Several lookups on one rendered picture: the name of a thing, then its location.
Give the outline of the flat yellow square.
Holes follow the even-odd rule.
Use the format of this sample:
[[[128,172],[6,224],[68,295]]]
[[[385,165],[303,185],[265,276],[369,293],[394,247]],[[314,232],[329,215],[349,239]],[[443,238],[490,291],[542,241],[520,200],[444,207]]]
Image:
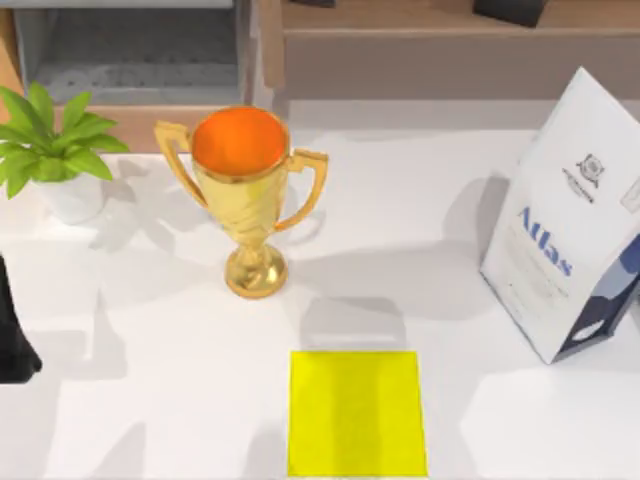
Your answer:
[[[427,476],[416,353],[292,353],[287,473]]]

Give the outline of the gold trophy cup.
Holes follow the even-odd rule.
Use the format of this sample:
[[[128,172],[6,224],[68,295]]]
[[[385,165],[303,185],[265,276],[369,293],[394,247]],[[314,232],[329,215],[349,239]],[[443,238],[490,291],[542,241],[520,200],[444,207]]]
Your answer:
[[[276,293],[288,266],[267,239],[312,212],[327,179],[328,155],[293,149],[286,125],[255,106],[222,108],[195,130],[159,121],[154,134],[175,177],[237,244],[225,265],[228,287],[249,299]],[[306,168],[314,172],[308,198],[282,219],[288,176]]]

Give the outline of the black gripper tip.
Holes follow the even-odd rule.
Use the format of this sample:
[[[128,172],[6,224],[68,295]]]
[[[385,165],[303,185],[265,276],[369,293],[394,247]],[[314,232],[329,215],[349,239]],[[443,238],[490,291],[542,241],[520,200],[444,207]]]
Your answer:
[[[0,384],[27,383],[42,366],[18,320],[6,264],[0,254]]]

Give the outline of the black object on shelf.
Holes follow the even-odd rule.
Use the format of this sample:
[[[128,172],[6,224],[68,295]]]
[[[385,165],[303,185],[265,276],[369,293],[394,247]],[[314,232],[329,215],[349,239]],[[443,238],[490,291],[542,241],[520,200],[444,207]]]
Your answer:
[[[472,11],[487,18],[535,28],[546,3],[547,0],[473,0]]]

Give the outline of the green plant in white pot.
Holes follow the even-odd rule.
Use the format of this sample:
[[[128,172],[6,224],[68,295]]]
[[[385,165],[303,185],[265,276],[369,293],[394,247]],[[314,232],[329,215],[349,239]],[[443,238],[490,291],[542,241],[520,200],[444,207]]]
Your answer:
[[[73,96],[55,126],[53,100],[43,85],[26,96],[0,86],[9,121],[0,124],[0,186],[8,199],[34,184],[51,212],[66,224],[84,223],[104,207],[103,183],[113,179],[103,154],[128,153],[110,133],[112,119],[90,112],[90,92]]]

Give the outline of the white and blue book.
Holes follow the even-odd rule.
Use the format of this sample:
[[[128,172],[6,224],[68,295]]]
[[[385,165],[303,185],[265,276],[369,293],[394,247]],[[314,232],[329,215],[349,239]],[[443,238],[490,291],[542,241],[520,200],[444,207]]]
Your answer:
[[[548,364],[611,337],[640,293],[640,121],[587,70],[519,161],[481,272]]]

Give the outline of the wooden open shelf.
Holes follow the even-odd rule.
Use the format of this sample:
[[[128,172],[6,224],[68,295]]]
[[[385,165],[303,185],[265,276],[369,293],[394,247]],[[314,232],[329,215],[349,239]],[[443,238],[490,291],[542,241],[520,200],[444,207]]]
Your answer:
[[[301,100],[546,100],[585,68],[640,101],[640,0],[543,0],[533,28],[474,0],[254,0],[264,83]]]

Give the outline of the pulled-out wooden drawer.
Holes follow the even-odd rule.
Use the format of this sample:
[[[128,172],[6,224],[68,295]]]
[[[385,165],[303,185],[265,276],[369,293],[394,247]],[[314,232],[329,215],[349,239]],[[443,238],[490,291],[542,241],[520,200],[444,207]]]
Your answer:
[[[251,0],[0,0],[0,85],[37,82],[60,111],[89,92],[134,152],[158,120],[195,125],[251,100]]]

